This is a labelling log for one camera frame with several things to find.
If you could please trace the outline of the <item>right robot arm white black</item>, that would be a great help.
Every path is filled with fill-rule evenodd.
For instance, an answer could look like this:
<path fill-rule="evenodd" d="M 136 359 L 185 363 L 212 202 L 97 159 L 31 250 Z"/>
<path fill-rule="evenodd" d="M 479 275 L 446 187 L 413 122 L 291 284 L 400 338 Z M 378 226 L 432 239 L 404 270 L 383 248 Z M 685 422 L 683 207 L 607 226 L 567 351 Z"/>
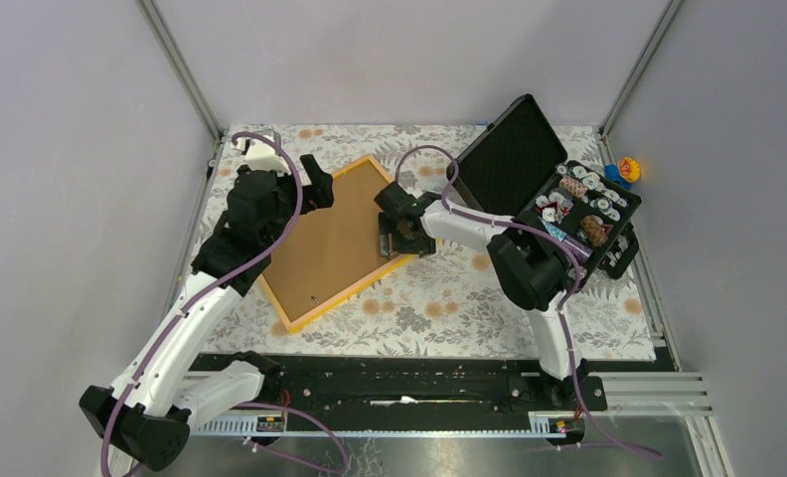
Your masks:
<path fill-rule="evenodd" d="M 384 257 L 431 255 L 438 240 L 487 253 L 505 296 L 531 324 L 544 400 L 557 409 L 590 411 L 581 387 L 587 369 L 563 313 L 579 288 L 582 267 L 564 244 L 540 223 L 453 205 L 435 193 L 416 197 L 396 182 L 381 189 L 375 202 Z"/>

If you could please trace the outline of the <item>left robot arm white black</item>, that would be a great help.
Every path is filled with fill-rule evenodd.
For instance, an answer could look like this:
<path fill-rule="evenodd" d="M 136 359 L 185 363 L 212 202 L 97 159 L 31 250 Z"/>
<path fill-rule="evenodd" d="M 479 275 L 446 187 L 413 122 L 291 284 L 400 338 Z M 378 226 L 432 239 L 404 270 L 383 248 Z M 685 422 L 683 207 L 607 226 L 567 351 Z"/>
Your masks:
<path fill-rule="evenodd" d="M 107 388 L 90 386 L 79 408 L 102 439 L 100 469 L 117 449 L 159 471 L 182 452 L 192 431 L 250 401 L 267 408 L 280 395 L 271 363 L 255 354 L 231 362 L 190 388 L 182 382 L 217 323 L 249 292 L 298 218 L 334 204 L 333 177 L 311 154 L 278 170 L 272 159 L 236 171 L 227 205 L 202 243 L 175 304 L 131 364 Z"/>

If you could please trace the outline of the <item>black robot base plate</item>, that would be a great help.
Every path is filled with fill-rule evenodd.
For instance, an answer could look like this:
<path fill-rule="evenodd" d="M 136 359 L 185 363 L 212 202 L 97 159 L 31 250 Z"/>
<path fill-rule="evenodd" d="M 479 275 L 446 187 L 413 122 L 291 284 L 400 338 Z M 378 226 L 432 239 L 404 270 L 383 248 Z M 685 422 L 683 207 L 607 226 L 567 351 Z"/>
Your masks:
<path fill-rule="evenodd" d="M 405 420 L 430 424 L 523 412 L 575 416 L 556 407 L 540 381 L 536 360 L 429 359 L 204 353 L 191 369 L 217 372 L 235 362 L 261 366 L 259 400 L 304 411 L 327 426 Z M 608 404 L 600 378 L 581 384 L 592 411 Z"/>

